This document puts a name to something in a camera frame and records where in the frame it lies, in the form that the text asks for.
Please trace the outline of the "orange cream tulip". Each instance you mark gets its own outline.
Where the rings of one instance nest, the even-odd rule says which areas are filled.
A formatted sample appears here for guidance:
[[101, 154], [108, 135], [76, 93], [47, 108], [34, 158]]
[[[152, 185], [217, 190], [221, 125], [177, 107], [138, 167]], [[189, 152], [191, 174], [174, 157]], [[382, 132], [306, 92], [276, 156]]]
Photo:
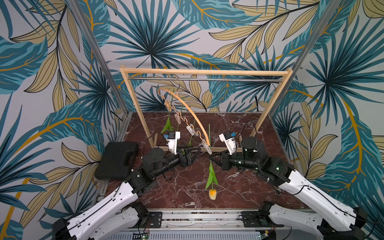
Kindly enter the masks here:
[[[212, 150], [211, 150], [211, 147], [209, 146], [208, 143], [206, 143], [206, 141], [204, 141], [204, 144], [203, 144], [204, 148], [206, 149], [207, 153], [209, 155], [212, 155]], [[207, 180], [207, 183], [206, 183], [206, 190], [209, 189], [209, 198], [211, 200], [216, 200], [217, 198], [217, 190], [214, 189], [214, 185], [218, 185], [218, 181], [217, 181], [217, 178], [216, 178], [216, 174], [215, 174], [215, 171], [214, 171], [214, 168], [213, 168], [213, 164], [212, 164], [212, 161], [210, 160], [210, 166], [209, 166], [209, 176], [208, 176], [208, 180]]]

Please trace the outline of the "cream white tulip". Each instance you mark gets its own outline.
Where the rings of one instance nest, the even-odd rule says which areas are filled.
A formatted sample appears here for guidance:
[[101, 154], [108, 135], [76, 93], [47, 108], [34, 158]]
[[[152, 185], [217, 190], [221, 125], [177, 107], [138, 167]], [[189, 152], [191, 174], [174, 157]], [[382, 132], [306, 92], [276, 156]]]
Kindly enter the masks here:
[[168, 118], [167, 118], [167, 121], [166, 121], [166, 124], [165, 126], [163, 127], [161, 133], [164, 134], [165, 132], [172, 132], [174, 131], [173, 127], [172, 127], [172, 124], [171, 124], [171, 119], [170, 119], [170, 116], [171, 116], [171, 112], [172, 112], [172, 105], [171, 105], [171, 101], [169, 101], [167, 99], [167, 96], [168, 96], [168, 92], [165, 93], [164, 96], [162, 96], [162, 99], [165, 101], [164, 102], [164, 105], [166, 107], [166, 109], [169, 111], [169, 114], [168, 114]]

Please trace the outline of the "curved wooden clip hanger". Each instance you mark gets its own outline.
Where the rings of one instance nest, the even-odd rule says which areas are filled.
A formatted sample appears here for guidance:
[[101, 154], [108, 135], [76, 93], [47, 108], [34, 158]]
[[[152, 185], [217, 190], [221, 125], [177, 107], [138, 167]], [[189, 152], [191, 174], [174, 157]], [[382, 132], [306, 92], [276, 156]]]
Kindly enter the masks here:
[[[211, 141], [210, 141], [210, 138], [209, 138], [209, 134], [207, 133], [207, 130], [205, 129], [205, 127], [203, 126], [203, 124], [200, 121], [199, 117], [193, 111], [191, 106], [188, 105], [187, 102], [185, 102], [185, 98], [186, 97], [181, 97], [179, 95], [178, 91], [171, 91], [171, 90], [166, 89], [164, 87], [157, 87], [157, 94], [161, 98], [162, 98], [162, 96], [164, 96], [164, 94], [162, 94], [162, 92], [164, 92], [164, 93], [168, 92], [169, 95], [171, 95], [173, 97], [173, 99], [176, 99], [177, 102], [182, 105], [180, 110], [178, 110], [177, 107], [171, 101], [171, 105], [172, 105], [172, 109], [173, 109], [172, 112], [175, 112], [175, 114], [179, 114], [180, 115], [180, 117], [182, 119], [182, 122], [185, 123], [186, 129], [190, 133], [190, 135], [191, 136], [195, 136], [195, 137], [198, 136], [200, 138], [200, 140], [201, 140], [201, 145], [202, 145], [203, 148], [204, 148], [204, 146], [203, 146], [204, 141], [206, 141], [206, 143], [208, 143], [209, 146], [211, 147]], [[194, 127], [193, 127], [194, 121], [190, 122], [189, 119], [186, 116], [183, 115], [182, 110], [184, 110], [184, 109], [188, 111], [188, 113], [191, 115], [191, 117], [194, 118], [194, 120], [196, 120], [196, 124], [195, 124]]]

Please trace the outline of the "pink tulip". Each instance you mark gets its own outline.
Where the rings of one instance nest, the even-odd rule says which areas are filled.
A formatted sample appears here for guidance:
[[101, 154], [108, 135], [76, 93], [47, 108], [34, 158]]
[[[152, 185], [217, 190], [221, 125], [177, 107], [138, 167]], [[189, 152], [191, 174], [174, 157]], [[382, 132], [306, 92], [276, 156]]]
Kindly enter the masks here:
[[180, 115], [179, 115], [179, 114], [175, 114], [175, 118], [176, 118], [176, 120], [177, 120], [177, 123], [178, 123], [178, 126], [177, 126], [177, 131], [179, 131], [179, 128], [180, 128], [180, 126], [181, 126], [181, 123], [182, 123], [182, 119], [181, 119], [181, 117], [180, 117]]

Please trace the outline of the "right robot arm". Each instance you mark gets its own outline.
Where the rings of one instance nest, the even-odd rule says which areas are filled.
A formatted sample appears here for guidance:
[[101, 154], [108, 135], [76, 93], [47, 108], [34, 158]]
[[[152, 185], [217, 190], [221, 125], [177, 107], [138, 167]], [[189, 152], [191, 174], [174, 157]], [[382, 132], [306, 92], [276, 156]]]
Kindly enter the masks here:
[[321, 240], [363, 240], [363, 226], [368, 214], [360, 208], [352, 208], [335, 200], [307, 180], [293, 165], [268, 156], [263, 142], [256, 137], [241, 140], [241, 152], [237, 151], [234, 138], [221, 141], [227, 149], [210, 155], [210, 160], [222, 170], [232, 168], [252, 170], [256, 175], [277, 190], [294, 196], [313, 210], [312, 213], [291, 210], [272, 202], [264, 202], [259, 216], [269, 224], [284, 225], [298, 229]]

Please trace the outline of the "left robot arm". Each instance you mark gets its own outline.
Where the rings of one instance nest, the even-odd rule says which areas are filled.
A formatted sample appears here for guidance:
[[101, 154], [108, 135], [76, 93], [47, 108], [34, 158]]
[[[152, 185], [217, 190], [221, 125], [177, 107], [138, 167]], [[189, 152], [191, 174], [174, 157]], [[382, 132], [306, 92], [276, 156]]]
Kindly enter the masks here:
[[157, 184], [157, 177], [177, 166], [191, 166], [201, 148], [177, 149], [166, 153], [153, 148], [142, 158], [142, 165], [133, 170], [107, 197], [78, 216], [57, 220], [52, 227], [54, 240], [106, 240], [114, 234], [146, 224], [149, 212], [138, 198]]

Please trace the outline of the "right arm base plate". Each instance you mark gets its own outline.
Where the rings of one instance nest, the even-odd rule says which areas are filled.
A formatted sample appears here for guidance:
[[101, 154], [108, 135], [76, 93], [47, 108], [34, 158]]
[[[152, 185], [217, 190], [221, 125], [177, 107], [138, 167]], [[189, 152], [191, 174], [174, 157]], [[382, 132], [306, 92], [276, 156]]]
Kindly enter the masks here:
[[243, 222], [245, 228], [280, 228], [284, 225], [274, 223], [267, 214], [259, 211], [243, 211], [239, 219]]

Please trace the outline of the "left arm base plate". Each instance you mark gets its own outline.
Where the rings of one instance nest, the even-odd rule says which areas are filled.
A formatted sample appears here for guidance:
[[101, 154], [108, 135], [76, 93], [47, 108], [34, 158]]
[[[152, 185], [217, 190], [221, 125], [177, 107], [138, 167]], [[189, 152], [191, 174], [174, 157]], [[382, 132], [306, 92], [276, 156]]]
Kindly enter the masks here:
[[144, 216], [144, 219], [140, 223], [140, 227], [147, 229], [160, 229], [162, 226], [162, 219], [162, 212], [149, 212]]

